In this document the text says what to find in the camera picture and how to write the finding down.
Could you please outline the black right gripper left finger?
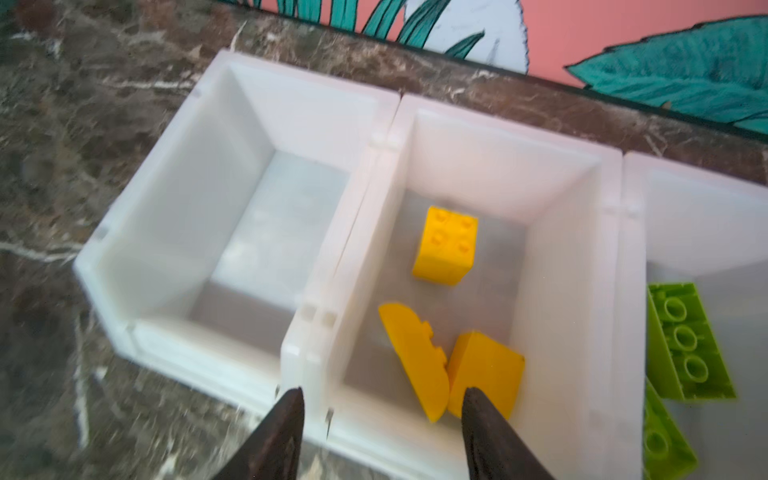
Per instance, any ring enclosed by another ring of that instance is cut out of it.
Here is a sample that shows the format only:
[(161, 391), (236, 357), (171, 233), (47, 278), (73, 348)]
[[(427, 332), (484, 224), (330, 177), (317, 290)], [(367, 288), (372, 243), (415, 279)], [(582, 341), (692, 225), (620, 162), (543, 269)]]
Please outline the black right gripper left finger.
[(287, 390), (213, 479), (296, 479), (304, 421), (302, 389)]

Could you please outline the green lego brick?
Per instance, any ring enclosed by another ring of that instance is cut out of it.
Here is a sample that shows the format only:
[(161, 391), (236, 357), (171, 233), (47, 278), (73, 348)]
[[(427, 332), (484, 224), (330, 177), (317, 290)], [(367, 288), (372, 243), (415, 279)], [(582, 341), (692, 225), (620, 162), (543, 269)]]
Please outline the green lego brick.
[(642, 447), (644, 479), (682, 479), (698, 467), (696, 454), (648, 378), (645, 379)]
[(663, 399), (686, 403), (737, 397), (697, 287), (647, 286), (646, 375)]

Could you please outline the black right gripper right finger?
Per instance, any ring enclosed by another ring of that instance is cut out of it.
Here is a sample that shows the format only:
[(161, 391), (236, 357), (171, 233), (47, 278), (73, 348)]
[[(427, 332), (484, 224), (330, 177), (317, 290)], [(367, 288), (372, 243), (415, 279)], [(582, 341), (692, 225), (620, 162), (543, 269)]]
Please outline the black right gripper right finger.
[(461, 426), (470, 479), (553, 479), (479, 388), (465, 391)]

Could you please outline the yellow lego small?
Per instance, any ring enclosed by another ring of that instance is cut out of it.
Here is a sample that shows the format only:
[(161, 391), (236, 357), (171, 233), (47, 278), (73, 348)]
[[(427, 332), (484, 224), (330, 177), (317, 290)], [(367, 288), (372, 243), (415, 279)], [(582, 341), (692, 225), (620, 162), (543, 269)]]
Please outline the yellow lego small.
[(525, 368), (525, 357), (479, 331), (461, 334), (449, 359), (450, 396), (447, 410), (462, 416), (465, 391), (480, 389), (508, 420), (514, 409)]
[(430, 206), (412, 275), (437, 284), (457, 285), (474, 265), (477, 235), (476, 217)]

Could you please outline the yellow lego small bottom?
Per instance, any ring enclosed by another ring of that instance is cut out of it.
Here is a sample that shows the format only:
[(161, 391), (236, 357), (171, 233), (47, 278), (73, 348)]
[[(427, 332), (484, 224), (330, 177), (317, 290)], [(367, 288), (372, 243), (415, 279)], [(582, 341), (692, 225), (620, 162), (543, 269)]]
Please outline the yellow lego small bottom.
[(447, 410), (462, 416), (465, 391), (480, 389), (508, 420), (514, 409), (525, 368), (525, 357), (479, 331), (461, 334), (449, 359), (450, 396)]

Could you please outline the yellow lego long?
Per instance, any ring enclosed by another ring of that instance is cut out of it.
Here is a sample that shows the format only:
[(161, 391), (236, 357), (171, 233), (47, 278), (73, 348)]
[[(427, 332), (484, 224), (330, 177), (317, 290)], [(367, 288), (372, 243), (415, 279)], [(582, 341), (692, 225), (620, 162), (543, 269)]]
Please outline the yellow lego long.
[(450, 383), (447, 356), (432, 343), (431, 325), (402, 303), (381, 304), (378, 314), (426, 417), (437, 422), (446, 411)]

